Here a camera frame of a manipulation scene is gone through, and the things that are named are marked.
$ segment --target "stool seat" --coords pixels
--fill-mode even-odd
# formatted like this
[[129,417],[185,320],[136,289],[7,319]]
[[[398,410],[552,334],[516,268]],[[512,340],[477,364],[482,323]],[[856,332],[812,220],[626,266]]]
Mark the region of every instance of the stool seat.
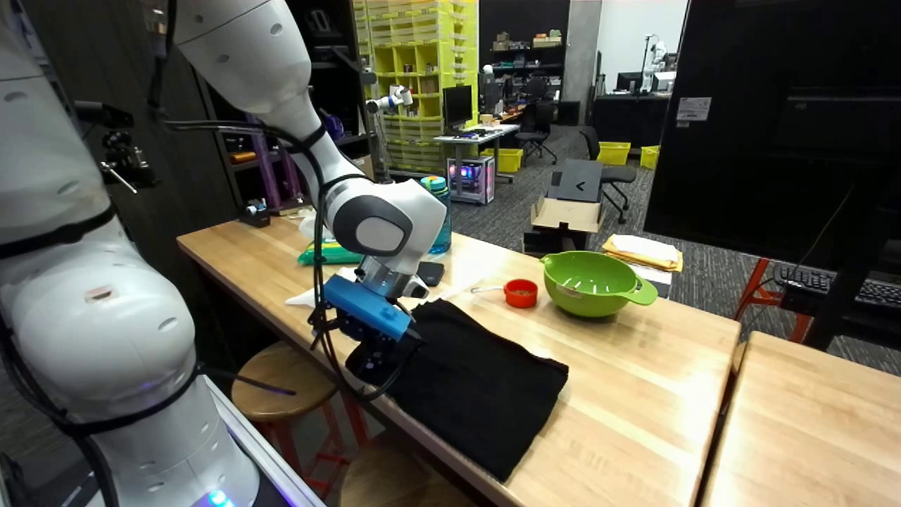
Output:
[[290,346],[276,343],[254,355],[239,375],[296,392],[278,394],[236,381],[232,402],[255,422],[278,422],[318,409],[338,391],[338,387],[313,364]]
[[384,433],[350,462],[341,507],[469,507],[475,505],[433,468]]

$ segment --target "white wall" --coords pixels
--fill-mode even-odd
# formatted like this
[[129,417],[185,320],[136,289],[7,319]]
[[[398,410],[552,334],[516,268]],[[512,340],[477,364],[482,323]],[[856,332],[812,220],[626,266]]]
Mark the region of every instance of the white wall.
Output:
[[645,33],[658,34],[667,51],[678,50],[687,5],[688,0],[604,0],[597,50],[607,92],[616,88],[617,73],[642,69]]

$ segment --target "colander handle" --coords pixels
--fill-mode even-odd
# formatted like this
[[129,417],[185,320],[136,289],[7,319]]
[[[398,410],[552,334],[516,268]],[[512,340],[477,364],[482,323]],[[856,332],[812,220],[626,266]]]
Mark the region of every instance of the colander handle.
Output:
[[624,292],[621,296],[633,303],[645,306],[650,305],[657,299],[657,288],[654,287],[653,283],[644,280],[640,276],[635,276],[635,278],[638,279],[638,283],[641,287],[633,292]]

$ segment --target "yellow bin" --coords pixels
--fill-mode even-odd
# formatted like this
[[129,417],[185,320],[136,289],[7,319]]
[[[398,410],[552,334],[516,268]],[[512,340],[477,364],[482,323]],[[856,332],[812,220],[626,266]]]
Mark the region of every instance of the yellow bin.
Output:
[[597,155],[597,161],[610,165],[625,165],[629,159],[629,150],[632,149],[632,143],[601,141],[597,145],[601,148],[601,153]]
[[[497,155],[501,160],[496,161],[497,172],[517,172],[523,164],[523,150],[512,150],[510,148],[501,148],[497,151]],[[483,157],[495,156],[494,149],[483,150]]]
[[660,155],[660,145],[644,146],[642,148],[642,167],[657,169],[657,156]]

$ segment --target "yellow shelving unit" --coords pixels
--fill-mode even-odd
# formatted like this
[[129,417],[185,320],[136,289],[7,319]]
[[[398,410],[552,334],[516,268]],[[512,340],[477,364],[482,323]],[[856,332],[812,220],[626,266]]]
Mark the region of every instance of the yellow shelving unit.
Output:
[[353,5],[359,53],[369,56],[378,80],[368,97],[383,97],[397,85],[413,90],[411,106],[381,118],[385,164],[443,174],[449,154],[432,140],[447,126],[442,91],[471,86],[469,124],[478,117],[477,0],[353,0]]

